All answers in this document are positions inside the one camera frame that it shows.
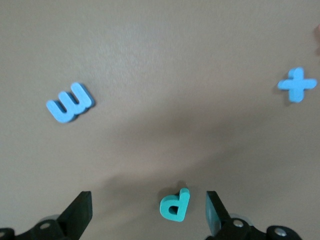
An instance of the blue plus sign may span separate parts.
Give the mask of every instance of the blue plus sign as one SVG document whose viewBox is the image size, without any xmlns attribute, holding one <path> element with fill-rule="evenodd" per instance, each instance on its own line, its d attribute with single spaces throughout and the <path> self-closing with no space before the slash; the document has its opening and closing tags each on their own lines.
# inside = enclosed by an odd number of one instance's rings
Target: blue plus sign
<svg viewBox="0 0 320 240">
<path fill-rule="evenodd" d="M 281 80 L 278 83 L 280 90 L 289 90 L 289 100 L 292 103 L 300 103 L 304 99 L 304 90 L 314 89 L 317 80 L 304 79 L 304 69 L 302 67 L 292 68 L 288 73 L 289 79 Z"/>
</svg>

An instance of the foam plus sign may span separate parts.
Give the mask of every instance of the foam plus sign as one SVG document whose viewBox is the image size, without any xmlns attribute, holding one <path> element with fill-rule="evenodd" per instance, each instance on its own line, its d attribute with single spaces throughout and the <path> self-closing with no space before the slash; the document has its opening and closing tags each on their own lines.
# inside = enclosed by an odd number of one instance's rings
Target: foam plus sign
<svg viewBox="0 0 320 240">
<path fill-rule="evenodd" d="M 304 90 L 313 89 L 317 85 L 317 80 L 304 79 L 304 69 L 302 67 L 292 68 L 288 73 L 289 79 L 281 80 L 278 83 L 280 90 L 289 90 L 289 100 L 292 103 L 300 103 L 304 99 Z"/>
</svg>

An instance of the foam piece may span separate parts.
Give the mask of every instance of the foam piece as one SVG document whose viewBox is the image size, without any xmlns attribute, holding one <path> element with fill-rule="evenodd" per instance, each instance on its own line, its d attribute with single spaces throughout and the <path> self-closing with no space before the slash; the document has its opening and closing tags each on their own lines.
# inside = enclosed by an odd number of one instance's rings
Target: foam piece
<svg viewBox="0 0 320 240">
<path fill-rule="evenodd" d="M 160 202 L 160 213 L 168 220 L 182 222 L 185 219 L 190 192 L 188 188 L 181 188 L 179 196 L 168 195 Z"/>
<path fill-rule="evenodd" d="M 59 100 L 46 103 L 49 112 L 59 123 L 68 123 L 95 105 L 95 100 L 83 84 L 74 82 L 71 91 L 77 100 L 70 92 L 62 91 L 58 95 Z"/>
<path fill-rule="evenodd" d="M 305 97 L 304 91 L 314 89 L 317 85 L 316 79 L 304 79 L 302 67 L 292 68 L 288 73 L 288 78 L 281 80 L 278 88 L 289 91 L 289 101 L 292 103 L 300 103 Z"/>
</svg>

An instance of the teal foam letter d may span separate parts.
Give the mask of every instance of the teal foam letter d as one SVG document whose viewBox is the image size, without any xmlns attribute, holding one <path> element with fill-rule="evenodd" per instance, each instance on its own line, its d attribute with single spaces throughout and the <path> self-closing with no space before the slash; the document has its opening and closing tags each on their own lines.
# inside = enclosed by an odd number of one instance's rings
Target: teal foam letter d
<svg viewBox="0 0 320 240">
<path fill-rule="evenodd" d="M 181 188 L 179 196 L 169 195 L 160 202 L 160 213 L 168 220 L 182 222 L 185 219 L 190 192 L 188 188 Z"/>
</svg>

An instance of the black plastic part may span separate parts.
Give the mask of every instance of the black plastic part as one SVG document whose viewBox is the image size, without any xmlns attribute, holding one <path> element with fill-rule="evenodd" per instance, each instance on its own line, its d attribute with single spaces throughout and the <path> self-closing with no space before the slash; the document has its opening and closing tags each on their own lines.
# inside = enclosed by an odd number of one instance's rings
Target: black plastic part
<svg viewBox="0 0 320 240">
<path fill-rule="evenodd" d="M 240 218 L 230 218 L 225 206 L 215 191 L 207 191 L 206 215 L 212 236 L 206 240 L 302 240 L 292 229 L 284 226 L 270 226 L 266 233 L 250 226 Z M 217 230 L 217 221 L 220 222 L 220 229 Z M 285 236 L 278 235 L 276 229 L 285 232 Z"/>
<path fill-rule="evenodd" d="M 92 196 L 82 191 L 57 220 L 44 220 L 15 236 L 12 228 L 0 228 L 1 240 L 79 240 L 92 219 Z"/>
</svg>

